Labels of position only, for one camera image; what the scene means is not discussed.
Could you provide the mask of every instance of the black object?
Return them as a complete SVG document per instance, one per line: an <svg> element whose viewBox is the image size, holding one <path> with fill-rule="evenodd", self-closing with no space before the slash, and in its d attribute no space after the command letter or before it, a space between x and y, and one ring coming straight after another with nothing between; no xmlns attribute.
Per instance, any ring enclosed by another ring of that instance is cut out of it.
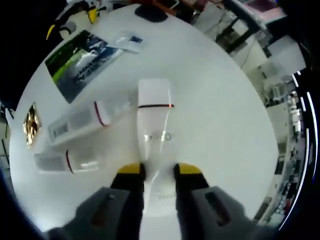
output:
<svg viewBox="0 0 320 240"><path fill-rule="evenodd" d="M4 137L7 138L8 135L8 123L5 124L5 133L4 133Z"/></svg>
<svg viewBox="0 0 320 240"><path fill-rule="evenodd" d="M120 8L125 7L125 6L127 6L127 4L114 3L114 4L113 4L113 10L120 9Z"/></svg>
<svg viewBox="0 0 320 240"><path fill-rule="evenodd" d="M176 12L176 17L181 19L182 21L190 24L194 17L195 10L184 2L180 2L177 6L174 7L174 11Z"/></svg>
<svg viewBox="0 0 320 240"><path fill-rule="evenodd" d="M1 104L0 106L0 123L7 123L7 119L6 119L6 108L3 104Z"/></svg>
<svg viewBox="0 0 320 240"><path fill-rule="evenodd" d="M284 169L284 164L285 164L285 161L279 161L278 160L278 162L276 164L276 167L275 167L274 174L281 175L282 174L282 170Z"/></svg>
<svg viewBox="0 0 320 240"><path fill-rule="evenodd" d="M59 19L55 20L52 24L55 25L55 27L52 29L50 35L48 36L48 38L50 39L51 36L54 35L58 35L59 32L61 30L66 30L68 31L69 35L72 33L69 28L67 27L62 27L64 24L67 23L68 19L74 15L77 14L81 11L90 11L92 9L94 9L95 7L89 7L89 4L86 1L80 1L80 2L76 2L75 4L73 4Z"/></svg>
<svg viewBox="0 0 320 240"><path fill-rule="evenodd" d="M10 166L10 162L9 162L9 158L8 158L9 155L7 153L7 150L6 150L5 141L3 139L1 139L1 143L2 143L2 147L3 147L4 155L5 155L5 158L6 158L6 162Z"/></svg>
<svg viewBox="0 0 320 240"><path fill-rule="evenodd" d="M216 42L220 41L223 37L227 36L231 33L233 25L238 21L242 20L248 26L248 30L241 35L238 39L236 39L231 45L225 50L228 54L232 53L235 49L237 49L240 45L242 45L251 35L255 34L260 30L260 26L256 23L256 21L242 8L240 8L237 4L235 4L231 0L223 0L223 4L225 8L231 10L235 15L236 19L234 19L229 26L227 26L221 34L216 37Z"/></svg>
<svg viewBox="0 0 320 240"><path fill-rule="evenodd" d="M275 26L277 33L290 35L301 47L307 67L320 64L319 34L314 23L319 22L319 5L314 0L277 0L287 14L285 26Z"/></svg>
<svg viewBox="0 0 320 240"><path fill-rule="evenodd" d="M117 226L117 240L139 240L144 209L145 165L140 163L139 174L117 173L110 188L129 191Z"/></svg>
<svg viewBox="0 0 320 240"><path fill-rule="evenodd" d="M209 185L202 173L180 174L179 164L173 168L176 189L176 209L183 240L203 240L203 221L192 195L193 190L205 189Z"/></svg>
<svg viewBox="0 0 320 240"><path fill-rule="evenodd" d="M152 23L161 23L168 18L163 10L154 5L141 5L134 14Z"/></svg>

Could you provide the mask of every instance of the gold package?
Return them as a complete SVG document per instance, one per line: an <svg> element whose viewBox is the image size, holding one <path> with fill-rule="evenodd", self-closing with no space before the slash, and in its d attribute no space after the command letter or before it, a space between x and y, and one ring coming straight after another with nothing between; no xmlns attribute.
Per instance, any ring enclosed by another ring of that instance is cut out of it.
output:
<svg viewBox="0 0 320 240"><path fill-rule="evenodd" d="M33 103L23 122L23 132L25 134L26 145L29 148L34 143L35 137L40 128L41 122L37 113L35 103Z"/></svg>

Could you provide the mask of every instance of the white tube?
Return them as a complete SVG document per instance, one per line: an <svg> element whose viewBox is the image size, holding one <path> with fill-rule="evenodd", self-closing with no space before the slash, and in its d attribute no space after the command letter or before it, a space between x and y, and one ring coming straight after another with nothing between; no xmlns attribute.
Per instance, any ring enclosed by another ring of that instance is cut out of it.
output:
<svg viewBox="0 0 320 240"><path fill-rule="evenodd" d="M95 154L92 147L66 151L46 151L34 155L35 165L41 173L72 173L94 171L104 167L105 162Z"/></svg>
<svg viewBox="0 0 320 240"><path fill-rule="evenodd" d="M175 136L168 125L173 109L167 79L139 81L137 133L146 172L143 214L149 217L176 212Z"/></svg>
<svg viewBox="0 0 320 240"><path fill-rule="evenodd" d="M50 143L61 145L107 127L130 108L129 96L118 94L72 109L48 126Z"/></svg>

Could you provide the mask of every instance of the cable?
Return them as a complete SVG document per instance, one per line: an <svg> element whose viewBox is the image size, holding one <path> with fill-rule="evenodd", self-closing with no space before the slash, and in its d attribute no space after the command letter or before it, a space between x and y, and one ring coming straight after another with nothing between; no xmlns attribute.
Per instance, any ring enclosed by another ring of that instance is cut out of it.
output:
<svg viewBox="0 0 320 240"><path fill-rule="evenodd" d="M8 135L8 122L5 123L5 133L4 133L4 138L6 139Z"/></svg>
<svg viewBox="0 0 320 240"><path fill-rule="evenodd" d="M246 64L246 62L248 61L248 58L249 58L249 55L250 55L250 53L251 53L251 50L252 50L252 48L253 48L253 46L255 45L255 42L256 42L256 39L254 39L253 40L253 42L252 42L252 44L251 44L251 46L250 46L250 48L249 48L249 50L248 50L248 54L246 55L246 57L245 57L245 60L243 61L243 63L241 64L241 69L243 68L243 66Z"/></svg>
<svg viewBox="0 0 320 240"><path fill-rule="evenodd" d="M8 165L10 167L10 162L9 162L8 153L7 153L6 146L5 146L5 141L3 139L1 139L1 142L2 142L4 154L5 154L6 162L8 163Z"/></svg>

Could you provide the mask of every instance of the small plastic packet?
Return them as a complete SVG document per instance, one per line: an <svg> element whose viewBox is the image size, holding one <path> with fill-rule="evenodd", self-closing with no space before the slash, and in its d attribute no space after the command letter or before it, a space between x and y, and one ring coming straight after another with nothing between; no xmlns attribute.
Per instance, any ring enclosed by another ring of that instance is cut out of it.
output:
<svg viewBox="0 0 320 240"><path fill-rule="evenodd" d="M110 41L108 46L134 53L140 53L140 51L146 46L146 40L134 32L124 31L121 32L113 41Z"/></svg>

